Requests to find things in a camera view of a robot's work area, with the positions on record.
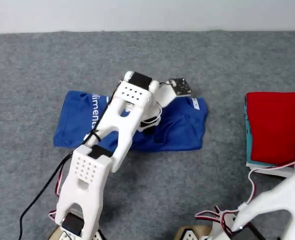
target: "white wall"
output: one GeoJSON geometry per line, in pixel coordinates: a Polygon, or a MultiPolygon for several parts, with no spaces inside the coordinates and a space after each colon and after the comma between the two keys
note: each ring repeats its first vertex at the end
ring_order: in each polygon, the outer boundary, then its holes
{"type": "Polygon", "coordinates": [[[295,0],[0,0],[0,33],[295,30],[295,0]]]}

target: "red cloth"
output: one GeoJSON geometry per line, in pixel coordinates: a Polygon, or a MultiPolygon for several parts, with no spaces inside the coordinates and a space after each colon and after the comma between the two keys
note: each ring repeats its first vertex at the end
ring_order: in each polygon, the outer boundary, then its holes
{"type": "Polygon", "coordinates": [[[246,94],[251,160],[280,165],[295,158],[295,92],[246,94]]]}

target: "gray carpet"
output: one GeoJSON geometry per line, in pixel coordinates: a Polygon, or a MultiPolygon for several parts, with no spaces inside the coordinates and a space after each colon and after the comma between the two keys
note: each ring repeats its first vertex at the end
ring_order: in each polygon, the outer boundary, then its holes
{"type": "MultiPolygon", "coordinates": [[[[16,240],[19,216],[69,149],[53,135],[68,90],[111,94],[127,70],[164,81],[185,77],[209,109],[203,148],[131,152],[108,178],[100,226],[108,240],[171,240],[194,214],[234,209],[251,191],[245,167],[244,95],[295,91],[295,32],[95,32],[0,35],[0,240],[16,240]]],[[[279,179],[256,175],[258,191],[279,179]]],[[[53,182],[23,221],[44,240],[53,182]]],[[[269,240],[286,211],[254,223],[269,240]]]]}

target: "blue fabric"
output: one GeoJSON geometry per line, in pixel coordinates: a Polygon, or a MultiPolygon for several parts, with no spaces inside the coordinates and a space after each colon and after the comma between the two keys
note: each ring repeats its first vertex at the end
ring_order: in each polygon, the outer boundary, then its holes
{"type": "MultiPolygon", "coordinates": [[[[200,149],[208,110],[203,98],[196,99],[199,109],[194,107],[191,97],[174,99],[163,109],[161,121],[151,134],[136,131],[130,149],[147,152],[200,149]]],[[[69,91],[55,131],[54,146],[79,146],[101,116],[107,102],[107,96],[69,91]]],[[[99,145],[113,152],[118,145],[118,133],[111,132],[99,145]]]]}

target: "wire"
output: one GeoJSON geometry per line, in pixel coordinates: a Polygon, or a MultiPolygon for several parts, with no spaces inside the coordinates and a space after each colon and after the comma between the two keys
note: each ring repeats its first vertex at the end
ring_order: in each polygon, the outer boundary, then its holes
{"type": "Polygon", "coordinates": [[[152,124],[152,123],[156,122],[157,120],[159,120],[161,118],[161,115],[162,115],[162,112],[163,112],[162,107],[158,102],[156,102],[156,104],[157,104],[157,107],[158,107],[158,115],[156,116],[156,118],[151,120],[151,121],[142,121],[142,123],[152,124]]]}
{"type": "MultiPolygon", "coordinates": [[[[251,194],[250,194],[250,197],[249,199],[246,201],[246,204],[249,204],[252,199],[254,198],[255,196],[255,193],[256,193],[256,190],[257,190],[257,187],[254,183],[254,181],[251,179],[251,174],[254,173],[255,171],[258,171],[258,170],[277,170],[277,169],[282,169],[282,168],[286,168],[288,166],[291,166],[291,165],[294,165],[295,164],[295,159],[294,160],[291,160],[285,164],[282,164],[282,165],[279,165],[279,166],[271,166],[271,167],[266,167],[266,168],[255,168],[255,169],[252,169],[249,173],[248,173],[248,179],[249,181],[251,182],[252,184],[252,191],[251,191],[251,194]]],[[[235,210],[225,210],[223,212],[221,212],[221,210],[219,209],[219,207],[217,205],[214,206],[215,208],[215,211],[216,212],[213,212],[213,211],[201,211],[199,213],[197,213],[195,215],[195,218],[196,219],[200,219],[200,220],[208,220],[208,221],[212,221],[212,222],[216,222],[216,223],[220,223],[221,226],[222,226],[222,229],[224,230],[224,232],[228,235],[228,236],[232,236],[234,233],[232,232],[232,230],[229,228],[229,226],[227,226],[226,224],[226,221],[225,221],[225,216],[227,214],[236,214],[237,212],[239,212],[238,209],[235,209],[235,210]],[[214,217],[209,217],[209,216],[202,216],[203,214],[212,214],[214,216],[219,217],[219,220],[214,218],[214,217]]]]}
{"type": "Polygon", "coordinates": [[[55,175],[60,170],[61,166],[63,166],[71,158],[72,154],[73,154],[73,151],[71,151],[68,155],[66,155],[65,158],[62,159],[62,161],[56,167],[56,169],[54,170],[54,172],[52,173],[52,175],[50,176],[50,178],[45,183],[44,187],[41,189],[41,191],[36,195],[36,197],[33,199],[33,201],[27,206],[27,208],[21,214],[21,216],[19,218],[19,237],[18,237],[18,240],[21,240],[22,239],[22,235],[23,235],[23,224],[22,224],[23,217],[30,210],[30,208],[37,202],[37,200],[41,197],[41,195],[44,193],[44,191],[50,185],[50,183],[53,180],[53,178],[55,177],[55,175]]]}
{"type": "Polygon", "coordinates": [[[63,167],[64,167],[64,165],[62,165],[62,167],[59,171],[58,180],[56,182],[55,191],[54,191],[55,195],[57,195],[58,197],[60,196],[59,189],[60,189],[60,185],[61,185],[61,181],[62,181],[63,167]]]}
{"type": "Polygon", "coordinates": [[[207,220],[207,221],[211,221],[211,222],[216,222],[216,223],[220,223],[220,221],[217,218],[214,217],[210,217],[210,216],[196,216],[195,219],[197,220],[207,220]]]}
{"type": "MultiPolygon", "coordinates": [[[[108,103],[106,104],[101,117],[99,117],[99,119],[97,120],[96,124],[94,125],[94,128],[91,130],[91,132],[89,133],[89,135],[86,137],[86,139],[80,144],[86,144],[87,141],[94,135],[98,141],[101,141],[101,138],[96,134],[97,131],[97,126],[99,125],[102,116],[104,115],[104,113],[106,112],[106,110],[108,109],[108,106],[110,105],[112,98],[116,92],[116,90],[118,89],[119,85],[120,85],[121,81],[118,83],[118,85],[116,86],[116,89],[114,90],[110,100],[108,101],[108,103]]],[[[23,217],[25,216],[25,214],[27,214],[27,212],[30,210],[30,208],[37,202],[37,200],[41,197],[41,195],[44,193],[44,191],[48,188],[48,186],[50,185],[50,183],[52,182],[52,180],[54,179],[54,177],[56,176],[56,174],[58,173],[58,171],[60,169],[63,169],[64,164],[72,157],[73,155],[73,151],[71,151],[68,155],[66,155],[62,161],[58,164],[58,166],[56,167],[56,169],[54,170],[54,172],[52,173],[52,175],[49,177],[49,179],[47,180],[47,182],[45,183],[45,185],[43,186],[43,188],[41,189],[41,191],[36,195],[36,197],[33,199],[33,201],[27,206],[27,208],[23,211],[23,213],[21,214],[20,218],[19,218],[19,237],[18,240],[22,239],[22,235],[23,235],[23,217]]]]}
{"type": "Polygon", "coordinates": [[[53,211],[50,211],[49,214],[48,214],[48,217],[49,217],[52,221],[54,221],[55,218],[53,217],[53,214],[56,214],[56,213],[57,213],[57,210],[56,210],[56,209],[53,210],[53,211]]]}
{"type": "Polygon", "coordinates": [[[219,214],[221,212],[221,210],[219,209],[218,205],[214,206],[215,211],[219,214]]]}
{"type": "Polygon", "coordinates": [[[233,232],[229,228],[229,226],[226,224],[225,216],[226,216],[226,214],[236,214],[238,211],[239,211],[238,209],[236,209],[236,210],[225,210],[225,211],[221,212],[221,214],[220,214],[219,222],[220,222],[224,232],[230,237],[233,235],[233,232]]]}
{"type": "Polygon", "coordinates": [[[254,168],[254,169],[252,169],[252,170],[248,173],[248,175],[247,175],[248,180],[249,180],[249,181],[251,182],[251,184],[252,184],[252,192],[251,192],[251,194],[250,194],[248,200],[246,201],[246,204],[249,204],[249,203],[253,200],[253,198],[254,198],[254,196],[255,196],[255,194],[256,194],[256,190],[257,190],[257,186],[256,186],[256,184],[255,184],[254,181],[251,179],[251,174],[252,174],[252,173],[254,173],[254,172],[256,172],[256,171],[259,171],[259,170],[270,171],[270,170],[283,169],[283,168],[286,168],[286,167],[291,166],[291,165],[294,165],[294,164],[295,164],[295,159],[292,160],[292,161],[289,161],[289,162],[287,162],[287,163],[284,163],[284,164],[282,164],[282,165],[279,165],[279,166],[270,166],[270,167],[266,167],[266,168],[262,167],[262,168],[254,168]]]}
{"type": "Polygon", "coordinates": [[[216,216],[218,218],[220,217],[220,214],[218,214],[218,213],[216,213],[214,211],[200,211],[197,214],[195,214],[195,217],[197,218],[197,217],[200,217],[201,215],[204,215],[204,214],[212,214],[212,215],[214,215],[214,216],[216,216]]]}
{"type": "Polygon", "coordinates": [[[167,82],[163,82],[163,81],[160,82],[159,84],[160,84],[160,85],[172,85],[171,83],[167,83],[167,82]]]}

